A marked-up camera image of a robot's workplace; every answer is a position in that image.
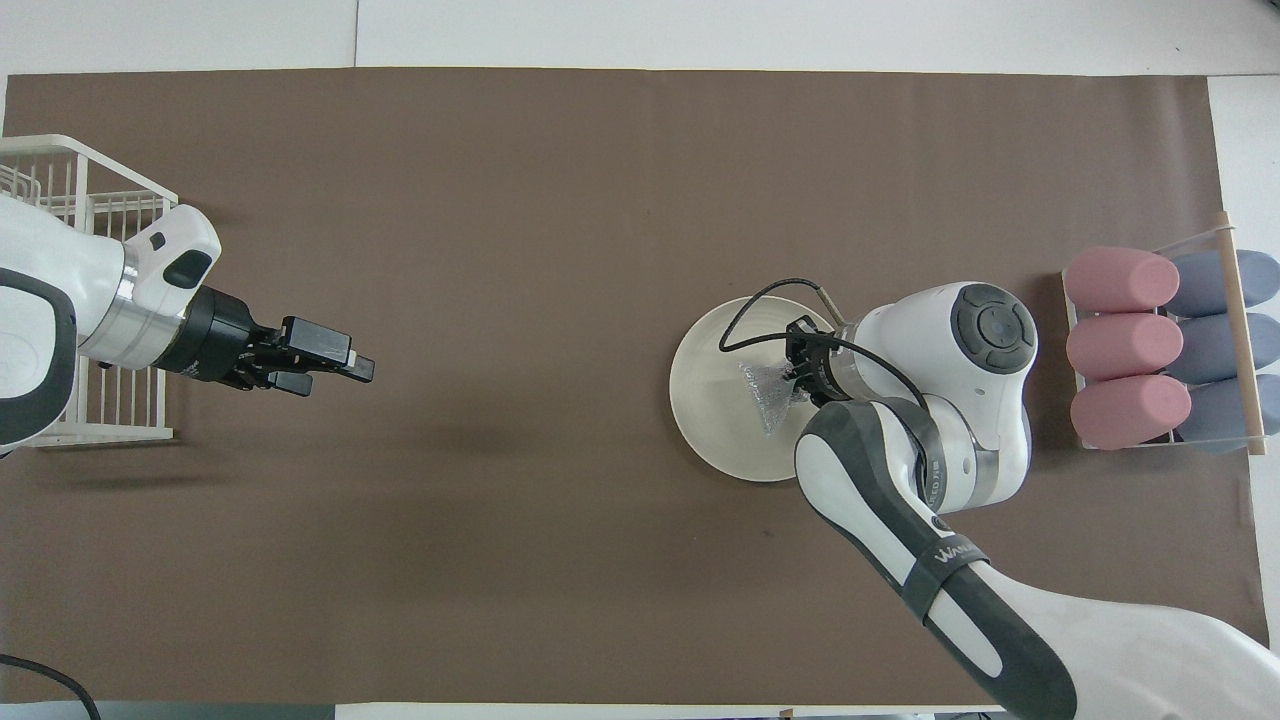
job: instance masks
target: blue cylinder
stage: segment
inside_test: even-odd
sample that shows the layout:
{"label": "blue cylinder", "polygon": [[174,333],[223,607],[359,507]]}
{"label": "blue cylinder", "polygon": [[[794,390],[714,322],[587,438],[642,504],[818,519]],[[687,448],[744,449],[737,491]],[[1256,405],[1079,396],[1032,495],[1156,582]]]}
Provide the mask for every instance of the blue cylinder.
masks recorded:
{"label": "blue cylinder", "polygon": [[[1268,436],[1280,430],[1280,375],[1258,375],[1258,397],[1262,401],[1262,428]],[[1192,388],[1192,414],[1178,425],[1178,434],[1185,441],[1213,441],[1197,446],[1208,452],[1228,452],[1248,445],[1243,438],[1244,402],[1240,400],[1240,379],[1231,378]]]}
{"label": "blue cylinder", "polygon": [[[1248,313],[1253,368],[1280,360],[1280,320],[1262,313]],[[1183,331],[1183,351],[1169,364],[1167,373],[1187,384],[1204,384],[1235,377],[1235,345],[1231,319],[1225,313],[1190,318],[1178,323]]]}
{"label": "blue cylinder", "polygon": [[[1253,307],[1280,292],[1280,263],[1266,252],[1236,250],[1244,306]],[[1226,287],[1217,251],[1192,252],[1174,258],[1178,268],[1178,293],[1165,309],[1180,318],[1203,318],[1226,313]]]}

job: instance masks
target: pink foam roller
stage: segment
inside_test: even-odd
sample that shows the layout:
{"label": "pink foam roller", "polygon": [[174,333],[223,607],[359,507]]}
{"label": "pink foam roller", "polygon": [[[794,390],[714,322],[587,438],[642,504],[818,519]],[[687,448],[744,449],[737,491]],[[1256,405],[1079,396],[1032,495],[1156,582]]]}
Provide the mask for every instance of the pink foam roller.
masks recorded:
{"label": "pink foam roller", "polygon": [[1076,434],[1100,450],[1120,450],[1162,436],[1190,413],[1187,386],[1167,375],[1094,383],[1071,401]]}
{"label": "pink foam roller", "polygon": [[1178,268],[1167,258],[1133,247],[1091,247],[1066,269],[1066,296],[1091,313],[1140,313],[1178,292]]}
{"label": "pink foam roller", "polygon": [[1181,351],[1178,323],[1153,313],[1087,318],[1066,337],[1066,359],[1091,380],[1155,373]]}

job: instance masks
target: power cord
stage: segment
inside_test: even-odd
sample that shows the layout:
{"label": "power cord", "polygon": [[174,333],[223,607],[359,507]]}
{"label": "power cord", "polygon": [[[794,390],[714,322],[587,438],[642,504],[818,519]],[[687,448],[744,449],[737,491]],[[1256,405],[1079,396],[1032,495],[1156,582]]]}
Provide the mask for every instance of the power cord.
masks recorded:
{"label": "power cord", "polygon": [[83,705],[84,710],[88,712],[90,720],[102,720],[102,716],[99,714],[97,705],[93,702],[93,698],[88,694],[88,691],[84,689],[84,685],[77,683],[74,678],[64,673],[59,673],[58,670],[54,670],[47,665],[41,665],[35,660],[24,660],[22,657],[14,657],[12,655],[0,655],[0,665],[20,667],[23,670],[36,673],[37,675],[44,675],[50,680],[54,680],[55,683],[65,685],[69,691],[76,693],[76,697],[81,701],[81,705]]}
{"label": "power cord", "polygon": [[778,288],[778,287],[782,287],[782,286],[786,286],[786,284],[803,284],[803,286],[812,287],[813,291],[818,293],[818,297],[822,299],[822,301],[827,306],[827,309],[831,310],[832,319],[835,319],[837,324],[842,324],[844,319],[840,316],[840,313],[836,310],[835,305],[831,302],[831,297],[827,295],[827,292],[824,290],[822,290],[822,286],[819,286],[818,283],[815,283],[815,282],[813,282],[810,279],[805,279],[805,278],[787,278],[787,279],[782,279],[782,281],[777,281],[777,282],[769,283],[763,290],[760,290],[759,292],[756,292],[755,295],[753,295],[751,299],[748,300],[745,305],[742,305],[741,307],[739,307],[737,314],[733,315],[733,319],[730,320],[728,327],[724,328],[724,334],[721,336],[721,341],[719,341],[719,351],[721,352],[732,352],[732,351],[739,350],[741,347],[748,347],[748,346],[758,345],[758,343],[762,343],[762,342],[769,342],[771,340],[803,340],[803,341],[808,341],[808,342],[814,342],[817,345],[824,345],[827,347],[844,347],[846,350],[852,350],[854,352],[861,355],[863,357],[867,357],[872,363],[876,363],[881,368],[884,368],[884,370],[888,374],[893,375],[893,378],[896,378],[897,382],[902,383],[902,386],[906,388],[906,391],[911,393],[911,397],[915,398],[916,405],[919,405],[925,413],[929,411],[929,405],[924,401],[924,395],[919,391],[919,388],[915,387],[915,383],[913,383],[910,378],[908,378],[905,374],[902,374],[902,372],[899,370],[897,368],[895,368],[888,360],[884,360],[883,357],[881,357],[879,355],[876,355],[870,350],[867,350],[865,347],[863,347],[860,345],[854,345],[852,342],[849,342],[847,340],[841,340],[838,337],[829,336],[829,334],[822,334],[822,333],[791,333],[791,332],[786,332],[786,333],[768,333],[768,334],[755,336],[753,338],[748,338],[748,340],[739,341],[739,342],[735,342],[732,345],[728,345],[728,336],[733,332],[733,328],[737,327],[737,323],[739,323],[739,320],[742,319],[742,315],[746,315],[746,311],[750,310],[751,306],[755,305],[756,301],[759,301],[762,297],[764,297],[765,293],[768,293],[771,290],[774,290],[774,288]]}

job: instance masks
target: robotic arm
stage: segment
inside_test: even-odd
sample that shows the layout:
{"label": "robotic arm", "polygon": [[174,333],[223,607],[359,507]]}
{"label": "robotic arm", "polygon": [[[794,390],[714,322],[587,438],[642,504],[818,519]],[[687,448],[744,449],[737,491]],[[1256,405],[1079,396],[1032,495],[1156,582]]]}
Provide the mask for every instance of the robotic arm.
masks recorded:
{"label": "robotic arm", "polygon": [[218,233],[191,206],[120,243],[0,197],[0,455],[61,415],[77,348],[246,391],[306,396],[312,370],[372,380],[372,360],[348,336],[293,316],[260,325],[244,302],[204,286],[220,254]]}
{"label": "robotic arm", "polygon": [[856,357],[797,323],[792,379],[820,407],[795,447],[805,498],[1005,708],[1025,720],[1276,716],[1280,659],[1235,628],[1025,585],[938,516],[1005,500],[1027,473],[1021,391],[1037,337],[1012,295],[954,283],[874,310],[835,331],[867,352]]}

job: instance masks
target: brown paper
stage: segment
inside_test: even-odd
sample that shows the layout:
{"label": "brown paper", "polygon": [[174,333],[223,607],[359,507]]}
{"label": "brown paper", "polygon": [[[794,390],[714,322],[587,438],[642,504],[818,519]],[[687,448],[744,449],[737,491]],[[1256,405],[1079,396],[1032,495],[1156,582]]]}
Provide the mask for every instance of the brown paper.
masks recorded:
{"label": "brown paper", "polygon": [[1087,452],[1068,419],[1059,270],[1220,209],[1203,78],[33,76],[5,132],[174,188],[211,286],[378,361],[306,400],[177,378],[178,442],[0,462],[6,652],[101,698],[986,702],[794,480],[675,427],[685,331],[788,275],[850,316],[1019,295],[1033,470],[951,524],[1023,582],[1266,639],[1243,455]]}

